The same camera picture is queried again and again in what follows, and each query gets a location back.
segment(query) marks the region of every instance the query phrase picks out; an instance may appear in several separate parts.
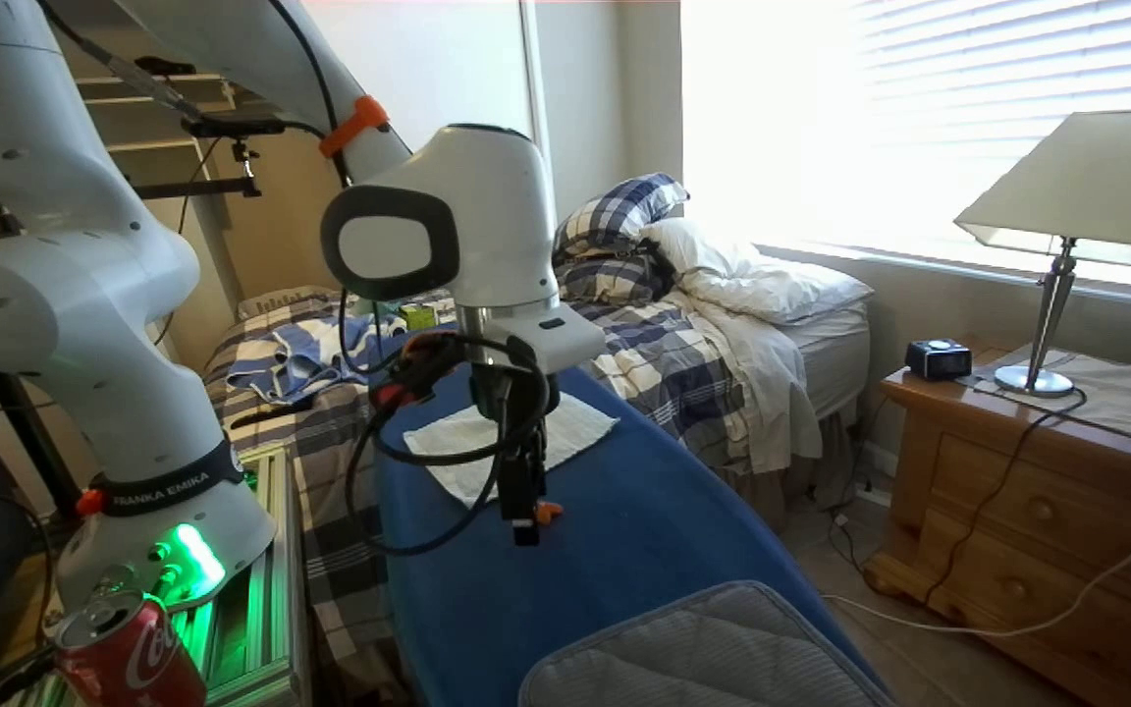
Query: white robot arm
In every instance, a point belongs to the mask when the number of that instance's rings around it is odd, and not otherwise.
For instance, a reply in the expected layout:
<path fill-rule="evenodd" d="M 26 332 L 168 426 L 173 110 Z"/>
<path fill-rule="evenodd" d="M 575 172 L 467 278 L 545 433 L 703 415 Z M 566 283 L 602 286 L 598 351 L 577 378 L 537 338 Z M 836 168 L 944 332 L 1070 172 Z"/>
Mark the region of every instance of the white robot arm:
<path fill-rule="evenodd" d="M 454 265 L 428 268 L 428 286 L 450 286 L 467 326 L 529 342 L 542 368 L 602 351 L 602 336 L 559 306 L 551 197 L 526 139 L 450 127 L 408 158 L 395 133 L 360 129 L 378 103 L 295 0 L 122 10 L 166 48 L 335 133 L 335 158 L 373 199 L 335 207 L 329 251 L 355 283 L 378 286 L 368 294 L 439 256 L 416 215 L 382 199 L 385 188 L 416 194 L 450 207 Z M 203 384 L 147 336 L 198 286 L 198 256 L 106 158 L 37 0 L 0 0 L 0 199 L 22 226 L 18 240 L 0 240 L 0 375 L 37 383 L 73 415 L 106 487 L 106 512 L 59 557 L 59 597 L 79 604 L 101 586 L 152 588 L 168 604 L 213 597 L 264 553 L 270 524 L 238 487 Z"/>

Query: bed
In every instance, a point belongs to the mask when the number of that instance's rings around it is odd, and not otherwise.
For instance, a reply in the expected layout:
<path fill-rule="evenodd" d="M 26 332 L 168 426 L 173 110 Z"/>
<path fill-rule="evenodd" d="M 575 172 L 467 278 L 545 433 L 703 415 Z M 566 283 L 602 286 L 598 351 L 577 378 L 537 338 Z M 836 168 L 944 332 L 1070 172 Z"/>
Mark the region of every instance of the bed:
<path fill-rule="evenodd" d="M 683 207 L 675 176 L 644 172 L 560 222 L 560 298 L 610 332 L 592 368 L 768 528 L 783 528 L 791 487 L 819 508 L 844 502 L 872 286 L 762 256 Z"/>
<path fill-rule="evenodd" d="M 826 268 L 713 249 L 683 222 L 683 205 L 679 180 L 648 172 L 575 207 L 555 258 L 560 298 L 610 336 L 606 354 L 585 367 L 589 383 L 640 408 L 778 524 L 783 473 L 808 461 L 814 487 L 839 487 L 848 476 L 848 464 L 833 464 L 839 447 L 833 435 L 868 375 L 868 286 Z M 391 309 L 382 332 L 450 320 L 446 298 Z M 335 326 L 344 342 L 360 342 L 364 358 L 378 358 L 368 342 L 378 326 L 360 320 L 364 326 L 344 332 L 355 320 L 336 320 L 336 294 L 323 286 L 253 298 L 238 316 L 203 383 L 238 455 L 264 447 L 295 455 L 323 663 L 350 698 L 403 702 L 389 570 L 359 542 L 343 502 L 343 476 L 364 426 L 360 378 L 327 367 Z M 378 528 L 373 476 L 359 480 L 360 528 Z"/>

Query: floor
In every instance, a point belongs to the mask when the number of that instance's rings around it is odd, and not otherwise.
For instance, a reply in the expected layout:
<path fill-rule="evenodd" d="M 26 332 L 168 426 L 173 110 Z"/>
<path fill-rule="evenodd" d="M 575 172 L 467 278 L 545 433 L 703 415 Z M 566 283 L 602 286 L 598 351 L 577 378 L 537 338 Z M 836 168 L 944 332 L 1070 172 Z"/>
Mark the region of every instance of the floor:
<path fill-rule="evenodd" d="M 808 582 L 827 597 L 839 629 L 888 681 L 901 707 L 1073 707 L 1075 698 L 975 635 L 939 635 L 901 622 L 936 624 L 929 613 L 888 601 L 868 588 L 861 565 L 878 552 L 885 508 L 855 498 L 844 524 L 816 512 L 808 498 L 791 498 L 783 528 L 791 553 Z"/>

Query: window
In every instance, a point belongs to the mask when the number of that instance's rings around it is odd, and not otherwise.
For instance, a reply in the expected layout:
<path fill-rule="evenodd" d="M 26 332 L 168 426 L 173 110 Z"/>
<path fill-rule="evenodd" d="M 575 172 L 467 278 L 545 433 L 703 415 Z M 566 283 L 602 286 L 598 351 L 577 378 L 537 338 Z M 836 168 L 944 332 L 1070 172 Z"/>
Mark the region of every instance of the window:
<path fill-rule="evenodd" d="M 693 207 L 758 245 L 1045 273 L 954 215 L 1073 110 L 1131 110 L 1131 0 L 683 0 Z"/>

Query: drawer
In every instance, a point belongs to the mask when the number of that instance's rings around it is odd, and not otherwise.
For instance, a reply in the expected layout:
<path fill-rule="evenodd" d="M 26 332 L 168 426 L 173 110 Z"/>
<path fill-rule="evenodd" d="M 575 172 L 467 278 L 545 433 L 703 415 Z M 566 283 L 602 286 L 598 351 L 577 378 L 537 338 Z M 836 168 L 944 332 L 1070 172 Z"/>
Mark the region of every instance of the drawer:
<path fill-rule="evenodd" d="M 1063 613 L 1079 586 L 1079 579 L 977 532 L 926 604 L 977 629 L 1020 629 Z M 1025 651 L 1025 662 L 1037 655 L 1052 677 L 1073 685 L 1131 685 L 1131 601 L 1094 588 L 1059 624 L 1025 642 L 998 642 L 998 649 Z"/>
<path fill-rule="evenodd" d="M 986 502 L 986 528 L 1000 528 L 1028 553 L 1039 553 L 1079 579 L 1092 579 L 1131 553 L 1131 497 L 1102 497 L 1059 473 L 1016 464 L 1000 482 L 1000 455 L 962 440 L 944 446 L 944 476 L 929 508 L 954 508 L 967 519 Z M 1131 565 L 1107 586 L 1131 592 Z"/>

